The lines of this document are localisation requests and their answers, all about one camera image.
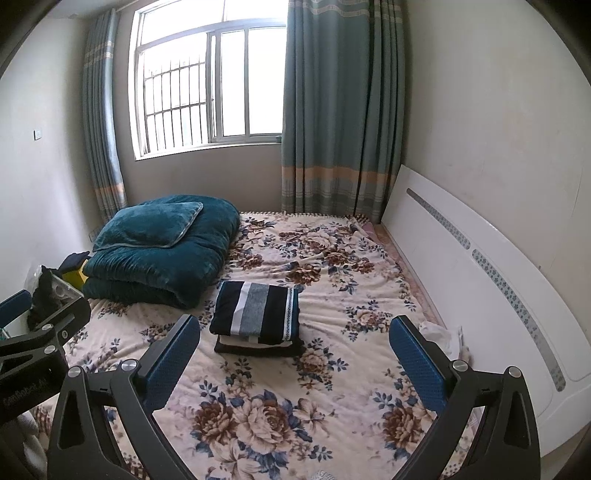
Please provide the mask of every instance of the blue gripper pad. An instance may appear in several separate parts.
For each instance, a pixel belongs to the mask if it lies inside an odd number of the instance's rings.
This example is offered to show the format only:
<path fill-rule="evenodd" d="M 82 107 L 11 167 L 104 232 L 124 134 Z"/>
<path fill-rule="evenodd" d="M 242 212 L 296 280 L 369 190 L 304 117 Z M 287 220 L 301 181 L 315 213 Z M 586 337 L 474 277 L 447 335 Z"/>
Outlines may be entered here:
<path fill-rule="evenodd" d="M 144 408 L 147 411 L 164 408 L 197 348 L 200 336 L 199 321 L 191 315 L 145 377 Z"/>
<path fill-rule="evenodd" d="M 425 408 L 441 414 L 447 404 L 444 379 L 400 317 L 392 319 L 389 339 Z"/>
<path fill-rule="evenodd" d="M 0 303 L 0 327 L 4 328 L 19 315 L 31 308 L 33 301 L 27 290 L 15 293 L 9 299 Z"/>

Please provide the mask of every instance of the bed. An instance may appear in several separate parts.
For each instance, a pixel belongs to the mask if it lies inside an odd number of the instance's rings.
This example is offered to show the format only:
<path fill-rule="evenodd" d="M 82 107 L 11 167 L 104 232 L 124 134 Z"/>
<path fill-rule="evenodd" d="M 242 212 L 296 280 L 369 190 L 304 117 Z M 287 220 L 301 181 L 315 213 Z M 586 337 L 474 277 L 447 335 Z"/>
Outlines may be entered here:
<path fill-rule="evenodd" d="M 214 353 L 207 329 L 223 280 L 300 290 L 298 358 Z M 171 307 L 92 301 L 92 319 L 65 347 L 88 371 L 139 358 L 182 314 Z M 402 167 L 373 230 L 356 219 L 243 214 L 215 284 L 192 312 L 202 339 L 154 417 L 200 480 L 391 479 L 433 423 L 388 343 L 392 317 L 462 329 L 474 369 L 518 366 L 542 456 L 591 421 L 591 346 L 564 301 L 493 225 Z M 50 429 L 53 398 L 37 409 Z M 116 410 L 109 419 L 138 477 Z M 456 472 L 478 412 L 443 476 Z"/>
<path fill-rule="evenodd" d="M 423 293 L 402 259 L 391 257 L 362 223 L 242 215 L 219 278 L 191 311 L 202 326 L 199 346 L 166 407 L 154 413 L 196 478 L 308 480 L 326 471 L 338 480 L 386 480 L 423 438 L 435 415 L 402 371 L 387 332 L 396 315 L 414 323 L 436 315 L 419 304 Z M 230 279 L 300 291 L 302 356 L 214 353 L 208 325 L 220 284 Z M 89 372 L 139 358 L 183 313 L 144 303 L 91 304 L 90 322 L 64 346 L 69 365 Z M 36 411 L 46 433 L 56 401 Z M 130 470 L 144 478 L 114 408 L 108 417 Z M 467 426 L 444 475 L 457 471 L 472 439 Z"/>

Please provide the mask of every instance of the window sill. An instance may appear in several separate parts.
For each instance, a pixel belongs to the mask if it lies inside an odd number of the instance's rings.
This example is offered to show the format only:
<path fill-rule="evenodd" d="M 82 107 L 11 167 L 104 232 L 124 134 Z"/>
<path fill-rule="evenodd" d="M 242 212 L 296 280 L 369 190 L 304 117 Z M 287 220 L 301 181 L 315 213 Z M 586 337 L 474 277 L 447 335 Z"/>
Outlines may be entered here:
<path fill-rule="evenodd" d="M 211 150 L 214 148 L 231 148 L 231 147 L 256 147 L 259 145 L 281 145 L 281 142 L 249 142 L 249 143 L 231 143 L 231 144 L 208 144 L 201 147 L 180 148 L 178 150 L 168 150 L 158 153 L 151 153 L 136 158 L 135 161 L 150 160 L 153 158 L 168 157 L 169 155 L 177 155 L 182 153 L 197 152 L 201 150 Z"/>

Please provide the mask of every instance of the curtain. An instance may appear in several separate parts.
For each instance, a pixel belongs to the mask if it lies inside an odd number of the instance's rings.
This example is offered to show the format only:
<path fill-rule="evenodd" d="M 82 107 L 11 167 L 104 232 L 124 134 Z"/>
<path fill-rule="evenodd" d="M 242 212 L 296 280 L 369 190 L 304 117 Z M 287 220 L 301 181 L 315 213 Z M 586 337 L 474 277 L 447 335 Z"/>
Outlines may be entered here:
<path fill-rule="evenodd" d="M 127 206 L 113 123 L 113 50 L 117 20 L 113 9 L 92 22 L 82 79 L 86 152 L 105 223 Z"/>
<path fill-rule="evenodd" d="M 290 0 L 282 208 L 379 222 L 400 167 L 401 0 Z"/>

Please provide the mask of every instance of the ceiling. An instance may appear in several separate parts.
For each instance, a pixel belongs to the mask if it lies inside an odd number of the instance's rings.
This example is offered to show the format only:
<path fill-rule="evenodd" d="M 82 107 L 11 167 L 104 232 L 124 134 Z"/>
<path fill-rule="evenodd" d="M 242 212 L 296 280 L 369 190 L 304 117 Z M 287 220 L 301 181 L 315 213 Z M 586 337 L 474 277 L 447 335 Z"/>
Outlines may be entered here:
<path fill-rule="evenodd" d="M 61 0 L 48 17 L 52 18 L 92 18 L 111 7 L 121 7 L 131 0 Z"/>

